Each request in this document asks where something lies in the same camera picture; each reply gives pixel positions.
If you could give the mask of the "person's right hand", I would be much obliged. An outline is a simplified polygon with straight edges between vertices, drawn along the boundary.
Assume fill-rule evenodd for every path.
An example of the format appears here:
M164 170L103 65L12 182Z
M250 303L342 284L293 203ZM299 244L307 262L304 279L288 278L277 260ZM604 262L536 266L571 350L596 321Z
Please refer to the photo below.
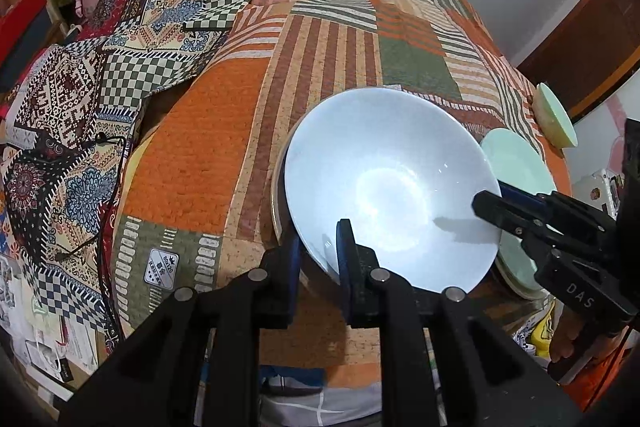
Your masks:
M550 361L559 363L568 359L574 352L574 341L579 336L584 322L579 315L564 306L560 300L555 300L554 333L549 346ZM625 342L627 329L623 329L616 337L604 336L596 353L592 356L589 366L609 365L613 363L612 371L620 366L620 351L618 348Z

